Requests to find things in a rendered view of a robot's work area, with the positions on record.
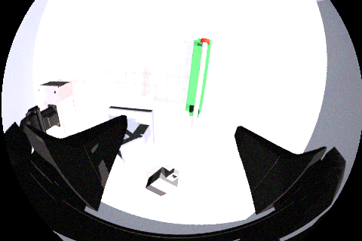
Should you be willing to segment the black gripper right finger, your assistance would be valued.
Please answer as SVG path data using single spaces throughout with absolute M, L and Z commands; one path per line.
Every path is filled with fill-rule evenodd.
M 243 126 L 236 127 L 235 141 L 256 215 L 274 207 L 272 204 L 326 153 L 322 147 L 295 154 Z

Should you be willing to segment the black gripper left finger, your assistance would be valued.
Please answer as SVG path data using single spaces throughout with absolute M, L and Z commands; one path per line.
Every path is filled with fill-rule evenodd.
M 127 115 L 121 114 L 75 135 L 55 138 L 25 124 L 34 150 L 55 166 L 85 207 L 99 211 L 106 182 L 127 132 Z

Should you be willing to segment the grey pin with red head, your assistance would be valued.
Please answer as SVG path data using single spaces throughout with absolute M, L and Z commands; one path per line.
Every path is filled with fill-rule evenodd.
M 204 76 L 204 72 L 205 72 L 204 66 L 205 66 L 205 60 L 206 60 L 206 50 L 207 50 L 209 41 L 210 41 L 210 39 L 208 39 L 208 38 L 200 39 L 200 42 L 202 42 L 202 51 L 201 51 L 201 56 L 200 56 L 200 67 L 199 67 L 198 81 L 197 81 L 197 87 L 196 87 L 196 93 L 195 93 L 195 99 L 194 99 L 194 105 L 193 105 L 193 112 L 192 112 L 192 120 L 191 120 L 191 126 L 190 126 L 191 129 L 194 129 L 194 127 L 196 125 L 200 93 L 201 93 L 201 88 L 202 88 L 203 76 Z

